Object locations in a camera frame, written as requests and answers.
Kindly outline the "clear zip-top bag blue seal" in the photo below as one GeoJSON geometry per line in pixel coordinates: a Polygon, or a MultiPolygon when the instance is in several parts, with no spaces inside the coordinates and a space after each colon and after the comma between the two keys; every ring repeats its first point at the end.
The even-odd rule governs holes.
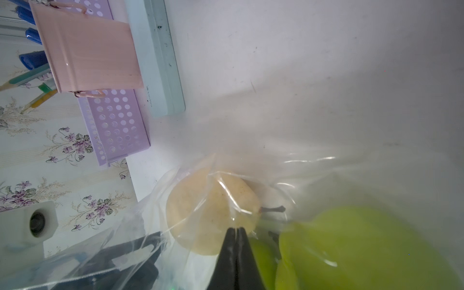
{"type": "Polygon", "coordinates": [[[417,148],[214,154],[4,290],[461,290],[464,172],[417,148]]]}

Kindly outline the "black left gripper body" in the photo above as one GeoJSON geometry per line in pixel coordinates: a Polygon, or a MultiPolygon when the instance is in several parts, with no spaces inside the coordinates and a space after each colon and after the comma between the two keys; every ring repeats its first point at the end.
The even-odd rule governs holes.
{"type": "Polygon", "coordinates": [[[54,290],[150,290],[158,278],[155,266],[161,253],[160,232],[110,246],[88,257],[83,252],[47,259],[57,270],[76,262],[56,280],[54,290]]]}

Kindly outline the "yellow pear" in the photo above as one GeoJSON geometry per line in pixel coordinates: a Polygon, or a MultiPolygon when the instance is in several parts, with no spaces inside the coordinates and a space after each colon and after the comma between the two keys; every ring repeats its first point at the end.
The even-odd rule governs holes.
{"type": "Polygon", "coordinates": [[[215,256],[229,228],[244,228],[249,234],[263,213],[285,210],[282,205],[264,207],[243,179],[203,168],[172,189],[166,204],[166,221],[170,234],[182,247],[203,256],[215,256]]]}

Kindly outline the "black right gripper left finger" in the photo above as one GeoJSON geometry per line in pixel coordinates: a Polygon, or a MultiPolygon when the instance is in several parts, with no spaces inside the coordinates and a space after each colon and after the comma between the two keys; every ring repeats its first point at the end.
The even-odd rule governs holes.
{"type": "Polygon", "coordinates": [[[207,290],[236,289],[236,232],[236,228],[227,230],[207,290]]]}

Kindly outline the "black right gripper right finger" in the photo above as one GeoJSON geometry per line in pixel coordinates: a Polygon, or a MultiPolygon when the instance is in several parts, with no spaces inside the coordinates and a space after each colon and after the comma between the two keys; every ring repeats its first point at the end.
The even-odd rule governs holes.
{"type": "Polygon", "coordinates": [[[244,228],[237,230],[236,238],[236,289],[265,290],[244,228]]]}

